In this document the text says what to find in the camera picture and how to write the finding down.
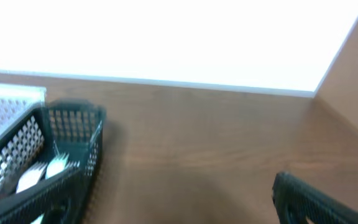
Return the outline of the white plastic fork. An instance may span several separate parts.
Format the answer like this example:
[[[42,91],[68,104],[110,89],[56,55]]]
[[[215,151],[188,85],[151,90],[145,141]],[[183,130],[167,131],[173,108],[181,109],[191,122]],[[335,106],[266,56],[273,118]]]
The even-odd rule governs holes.
[[[60,173],[63,171],[67,165],[69,158],[68,153],[63,153],[55,156],[48,164],[46,172],[45,172],[45,179],[49,179],[52,176]]]
[[[46,168],[46,162],[36,162],[28,168],[19,178],[16,193],[18,194],[37,184],[45,174]]]

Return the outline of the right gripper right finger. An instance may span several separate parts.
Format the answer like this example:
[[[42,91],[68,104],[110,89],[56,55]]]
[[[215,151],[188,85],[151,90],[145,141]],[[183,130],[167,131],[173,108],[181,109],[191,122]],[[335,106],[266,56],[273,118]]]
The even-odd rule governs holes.
[[[279,172],[272,200],[280,223],[358,224],[358,212],[289,172]]]

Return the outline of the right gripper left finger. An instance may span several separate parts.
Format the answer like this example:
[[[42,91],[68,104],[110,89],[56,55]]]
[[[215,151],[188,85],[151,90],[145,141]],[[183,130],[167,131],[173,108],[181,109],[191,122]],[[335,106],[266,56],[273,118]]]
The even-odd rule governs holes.
[[[0,200],[0,223],[31,223],[41,214],[45,223],[78,223],[86,193],[84,179],[81,168],[71,167]]]

